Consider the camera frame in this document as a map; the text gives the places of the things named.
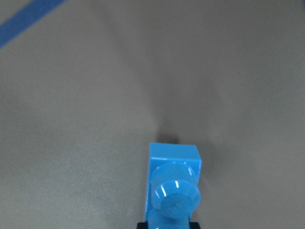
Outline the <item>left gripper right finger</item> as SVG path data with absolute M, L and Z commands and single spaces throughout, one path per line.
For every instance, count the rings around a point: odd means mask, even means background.
M 198 222 L 189 222 L 189 229 L 200 229 L 200 224 Z

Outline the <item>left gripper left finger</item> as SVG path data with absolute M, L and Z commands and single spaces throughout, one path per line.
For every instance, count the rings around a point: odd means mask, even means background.
M 138 222 L 136 229 L 148 229 L 148 222 Z

